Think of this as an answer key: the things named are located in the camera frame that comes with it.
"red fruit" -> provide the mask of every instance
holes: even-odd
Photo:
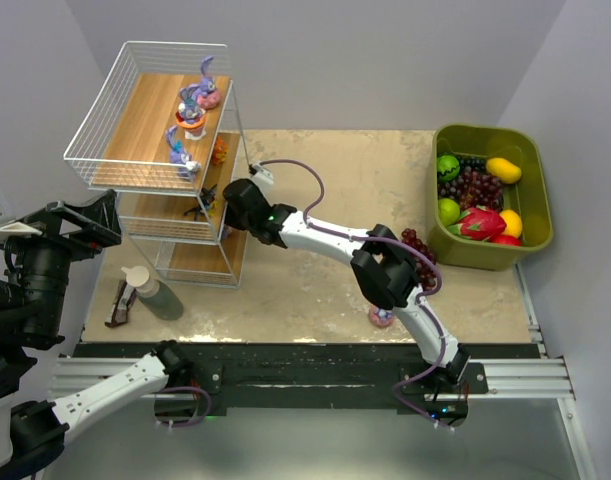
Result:
[[[511,235],[496,235],[490,239],[490,242],[497,243],[499,245],[513,245],[515,247],[520,247],[523,245],[519,238],[512,237]]]
[[[459,237],[484,241],[500,235],[506,226],[505,220],[497,212],[481,206],[465,210],[447,230]]]

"green basket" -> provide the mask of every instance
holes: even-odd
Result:
[[[436,158],[439,153],[503,157],[521,168],[521,179],[503,187],[503,201],[504,208],[514,210],[523,221],[522,246],[466,240],[447,231],[438,217]],[[438,130],[427,169],[426,195],[427,245],[440,263],[505,270],[525,255],[542,250],[552,240],[552,221],[538,149],[520,132],[458,124]]]

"shelf board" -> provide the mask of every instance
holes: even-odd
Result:
[[[193,182],[180,179],[175,168],[147,163],[169,163],[169,146],[165,130],[176,124],[178,91],[185,85],[200,81],[200,75],[142,73],[114,129],[103,158],[120,162],[99,161],[92,179],[93,187],[125,189],[178,190],[191,192],[203,183],[209,157],[218,130],[223,106],[230,88],[230,77],[215,76],[222,94],[218,107],[205,115],[205,136],[198,141],[186,140],[179,128],[176,137],[201,164],[202,173]]]
[[[220,235],[220,227],[226,207],[226,202],[223,198],[223,190],[232,178],[240,135],[235,133],[220,133],[219,137],[227,143],[228,150],[223,163],[219,165],[211,165],[208,163],[206,166],[205,188],[211,188],[214,184],[217,185],[216,206],[208,219],[205,219],[205,217],[201,215],[198,217],[197,221],[193,221],[192,216],[183,215],[184,212],[194,208],[198,204],[195,197],[135,194],[137,197],[136,201],[129,202],[135,203],[133,210],[127,208],[125,210],[121,209],[120,211],[121,215],[124,217],[133,217],[127,223],[129,227],[128,233],[141,236],[170,237],[179,240],[200,240],[204,239],[206,236],[212,237],[209,227],[206,224],[206,222],[209,221]],[[166,222],[157,222],[157,220],[165,220]],[[170,224],[168,221],[183,223]],[[177,234],[174,233],[174,225],[178,226]],[[152,231],[157,231],[159,233],[149,233],[148,235],[148,232]],[[167,231],[169,234],[160,234],[162,231]]]
[[[243,268],[247,232],[232,230],[221,242],[225,255],[238,279]],[[231,273],[227,268],[223,254],[218,245],[195,245],[177,243],[169,263],[170,270],[187,270],[196,272]]]

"dragon fruit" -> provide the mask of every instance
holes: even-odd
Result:
[[[505,220],[497,212],[480,206],[465,210],[447,230],[458,237],[485,241],[503,233],[506,226]]]

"bottle cap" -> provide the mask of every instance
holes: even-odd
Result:
[[[123,267],[121,270],[125,272],[127,283],[134,287],[138,293],[145,295],[155,293],[156,280],[152,278],[147,268],[139,265],[133,268]]]

